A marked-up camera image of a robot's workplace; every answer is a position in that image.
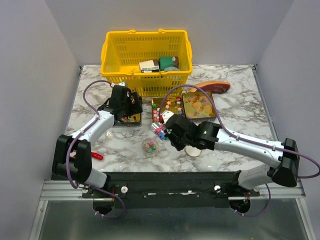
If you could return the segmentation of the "metal scoop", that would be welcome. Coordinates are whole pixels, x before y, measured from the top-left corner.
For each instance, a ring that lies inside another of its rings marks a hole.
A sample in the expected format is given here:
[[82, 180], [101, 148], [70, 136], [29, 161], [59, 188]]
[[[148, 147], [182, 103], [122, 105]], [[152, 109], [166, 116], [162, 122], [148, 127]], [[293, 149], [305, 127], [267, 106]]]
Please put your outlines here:
[[160, 122], [153, 122], [150, 126], [151, 131], [162, 141], [167, 141], [168, 131], [164, 124]]

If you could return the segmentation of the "tin of lollipops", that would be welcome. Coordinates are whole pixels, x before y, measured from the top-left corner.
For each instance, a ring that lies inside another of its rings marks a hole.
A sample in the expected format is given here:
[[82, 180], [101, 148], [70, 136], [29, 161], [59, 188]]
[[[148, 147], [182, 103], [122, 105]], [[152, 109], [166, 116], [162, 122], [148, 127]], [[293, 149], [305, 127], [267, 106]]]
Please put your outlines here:
[[140, 127], [142, 125], [142, 113], [129, 117], [122, 117], [114, 122], [114, 127]]

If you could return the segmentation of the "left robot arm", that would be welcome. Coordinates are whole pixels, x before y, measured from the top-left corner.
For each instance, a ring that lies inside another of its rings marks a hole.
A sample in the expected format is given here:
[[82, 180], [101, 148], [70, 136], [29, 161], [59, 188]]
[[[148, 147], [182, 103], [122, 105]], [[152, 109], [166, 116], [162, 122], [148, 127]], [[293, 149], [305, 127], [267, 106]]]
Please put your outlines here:
[[111, 185], [107, 174], [93, 168], [92, 146], [122, 118], [142, 112], [142, 97], [124, 85], [115, 85], [111, 96], [95, 110], [89, 122], [72, 135], [62, 134], [57, 138], [52, 173], [72, 183], [94, 186], [93, 191], [99, 197], [107, 197]]

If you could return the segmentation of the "tin of star candies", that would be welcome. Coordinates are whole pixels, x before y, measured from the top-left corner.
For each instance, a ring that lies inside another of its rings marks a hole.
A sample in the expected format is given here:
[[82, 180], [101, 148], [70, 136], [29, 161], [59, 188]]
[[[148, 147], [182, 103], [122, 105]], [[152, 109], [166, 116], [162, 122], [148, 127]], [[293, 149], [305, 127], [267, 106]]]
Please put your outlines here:
[[184, 107], [182, 104], [182, 97], [167, 97], [167, 98], [152, 98], [151, 99], [151, 117], [152, 122], [159, 121], [159, 113], [164, 111], [171, 111], [174, 114], [185, 116]]

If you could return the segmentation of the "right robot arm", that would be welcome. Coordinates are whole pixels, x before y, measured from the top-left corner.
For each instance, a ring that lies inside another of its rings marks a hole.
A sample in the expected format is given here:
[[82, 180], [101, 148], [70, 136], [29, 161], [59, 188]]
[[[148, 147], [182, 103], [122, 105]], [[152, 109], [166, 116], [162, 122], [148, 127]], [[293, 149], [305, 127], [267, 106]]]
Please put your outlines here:
[[217, 150], [236, 153], [262, 164], [249, 170], [241, 170], [237, 179], [230, 183], [230, 191], [241, 196], [257, 186], [276, 183], [283, 187], [297, 186], [300, 158], [293, 139], [267, 141], [239, 134], [222, 125], [203, 121], [196, 125], [186, 117], [172, 112], [162, 114], [167, 137], [178, 151], [186, 146], [199, 150]]

